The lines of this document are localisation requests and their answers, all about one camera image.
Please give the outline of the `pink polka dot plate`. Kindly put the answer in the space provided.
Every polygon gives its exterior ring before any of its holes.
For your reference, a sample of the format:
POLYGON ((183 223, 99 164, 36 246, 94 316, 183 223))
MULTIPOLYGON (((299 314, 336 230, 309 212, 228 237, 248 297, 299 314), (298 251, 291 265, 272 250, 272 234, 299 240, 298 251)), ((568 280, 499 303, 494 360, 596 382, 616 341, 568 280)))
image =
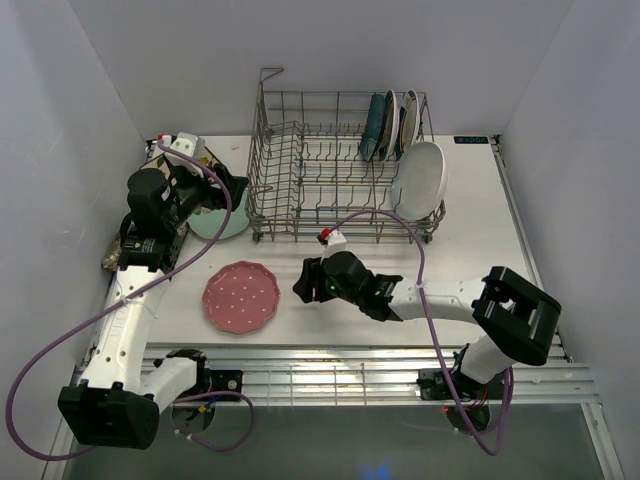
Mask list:
POLYGON ((276 315, 280 298, 275 274, 249 261, 222 267, 209 278, 201 296, 209 322, 235 335, 262 329, 276 315))

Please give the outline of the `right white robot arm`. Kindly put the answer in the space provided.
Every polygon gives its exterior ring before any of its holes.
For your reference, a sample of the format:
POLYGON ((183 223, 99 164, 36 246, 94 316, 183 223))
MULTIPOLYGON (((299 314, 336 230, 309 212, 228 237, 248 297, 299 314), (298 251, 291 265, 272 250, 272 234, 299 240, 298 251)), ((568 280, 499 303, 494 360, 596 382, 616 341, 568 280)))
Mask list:
POLYGON ((376 321, 433 317, 478 326, 483 334, 457 354, 454 390, 474 397, 516 363, 546 364, 562 307, 515 271, 494 266, 480 280, 420 284, 375 274, 350 251, 307 258, 293 292, 305 304, 341 299, 376 321))

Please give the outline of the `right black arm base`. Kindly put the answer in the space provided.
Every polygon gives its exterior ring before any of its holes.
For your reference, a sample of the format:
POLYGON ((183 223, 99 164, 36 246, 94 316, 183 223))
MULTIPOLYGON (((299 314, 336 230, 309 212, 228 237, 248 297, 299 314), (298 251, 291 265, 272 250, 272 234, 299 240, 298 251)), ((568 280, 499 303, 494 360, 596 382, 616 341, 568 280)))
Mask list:
MULTIPOLYGON (((498 400, 502 398, 506 383, 506 375, 511 370, 504 370, 495 375, 487 384, 472 380, 458 371, 451 371, 450 377, 461 401, 498 400)), ((416 384, 422 400, 452 400, 453 394, 440 369, 421 369, 418 371, 416 384)))

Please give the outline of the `white oval plate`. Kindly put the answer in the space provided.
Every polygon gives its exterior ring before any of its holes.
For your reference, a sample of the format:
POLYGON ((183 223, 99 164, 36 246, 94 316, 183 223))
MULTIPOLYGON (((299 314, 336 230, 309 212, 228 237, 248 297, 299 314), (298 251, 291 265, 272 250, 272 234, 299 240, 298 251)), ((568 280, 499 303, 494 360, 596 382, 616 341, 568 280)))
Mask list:
POLYGON ((443 151, 433 142, 410 146, 398 162, 391 187, 391 206, 407 221, 428 217, 444 199, 448 170, 443 151))

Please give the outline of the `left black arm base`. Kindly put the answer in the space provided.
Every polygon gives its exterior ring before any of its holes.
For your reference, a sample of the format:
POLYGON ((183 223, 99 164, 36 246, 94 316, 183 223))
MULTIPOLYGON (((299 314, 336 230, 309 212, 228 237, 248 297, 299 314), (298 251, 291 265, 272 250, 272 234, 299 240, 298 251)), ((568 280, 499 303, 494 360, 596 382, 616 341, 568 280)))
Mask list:
POLYGON ((179 398, 214 391, 240 392, 243 385, 243 371, 238 369, 212 369, 206 353, 194 348, 178 349, 169 352, 166 358, 184 358, 196 364, 196 381, 193 386, 183 390, 179 398))

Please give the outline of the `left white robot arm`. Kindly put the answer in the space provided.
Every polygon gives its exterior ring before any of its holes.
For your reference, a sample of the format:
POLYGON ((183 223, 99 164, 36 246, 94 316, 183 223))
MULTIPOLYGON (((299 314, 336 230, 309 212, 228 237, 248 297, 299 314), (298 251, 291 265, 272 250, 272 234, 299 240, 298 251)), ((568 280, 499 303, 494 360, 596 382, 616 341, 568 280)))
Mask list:
POLYGON ((129 212, 119 232, 116 284, 101 334, 77 385, 61 390, 58 408, 81 445, 146 449, 161 413, 176 399, 205 397, 212 376, 206 356, 178 349, 143 375, 142 363, 156 310, 169 285, 184 239, 186 221, 198 208, 235 211, 248 185, 221 164, 221 183, 183 166, 146 166, 127 181, 129 212))

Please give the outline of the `dark teal square plate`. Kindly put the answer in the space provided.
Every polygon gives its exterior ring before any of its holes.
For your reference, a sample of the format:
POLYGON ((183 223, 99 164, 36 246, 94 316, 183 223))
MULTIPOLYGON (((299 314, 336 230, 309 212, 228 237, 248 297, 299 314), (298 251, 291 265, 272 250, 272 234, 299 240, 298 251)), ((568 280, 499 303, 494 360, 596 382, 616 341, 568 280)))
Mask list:
POLYGON ((370 100, 366 125, 359 145, 360 156, 365 162, 370 162, 379 151, 385 114, 385 97, 380 94, 374 94, 370 100))

